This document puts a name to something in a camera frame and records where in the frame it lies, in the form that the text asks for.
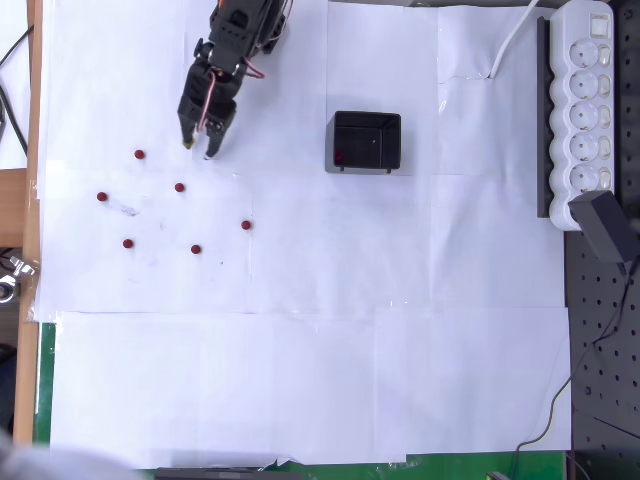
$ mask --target white power strip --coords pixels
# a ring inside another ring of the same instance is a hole
[[[555,74],[550,124],[555,138],[549,216],[561,230],[580,230],[569,202],[591,190],[614,191],[613,12],[606,3],[571,0],[551,16]]]

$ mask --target robotic arm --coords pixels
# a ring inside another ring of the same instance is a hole
[[[284,7],[293,0],[219,0],[211,15],[209,41],[198,42],[189,69],[178,116],[183,144],[191,148],[194,134],[206,130],[206,158],[220,149],[236,113],[236,96],[245,76],[263,78],[250,59],[270,54],[286,23]]]

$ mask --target red wire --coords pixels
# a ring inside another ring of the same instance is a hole
[[[207,110],[209,109],[209,103],[211,102],[211,93],[213,93],[213,87],[216,85],[216,73],[211,72],[211,85],[209,86],[209,91],[207,92],[207,99],[204,102],[204,107],[202,107],[202,115],[200,115],[200,121],[198,122],[198,132],[202,131],[204,127],[204,120],[207,115]]]
[[[247,77],[260,78],[260,79],[263,79],[265,77],[264,73],[262,73],[256,67],[254,67],[247,57],[244,57],[244,62],[247,64],[247,67],[249,67],[249,70],[254,72],[254,73],[247,73]]]

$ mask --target wooden edge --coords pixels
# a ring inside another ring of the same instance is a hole
[[[29,118],[29,153],[27,156],[27,192],[25,201],[23,258],[40,265],[40,205],[37,199],[38,131],[40,127],[40,74],[42,71],[42,0],[28,0],[29,24],[34,25],[31,55],[31,111]],[[16,368],[16,405],[13,438],[16,443],[33,441],[36,372],[38,359],[38,324],[31,322],[37,278],[23,278],[18,325],[18,365]]]
[[[3,248],[22,248],[26,175],[24,168],[0,170],[0,245]]]

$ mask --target green surface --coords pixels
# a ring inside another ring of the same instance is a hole
[[[40,378],[38,411],[33,438],[49,443],[51,438],[51,397],[55,363],[55,325],[40,326]],[[484,480],[487,472],[509,474],[513,453],[465,455],[411,455],[406,463],[380,465],[303,466],[286,463],[269,470],[302,473],[308,480]],[[563,452],[521,453],[518,480],[565,480]]]

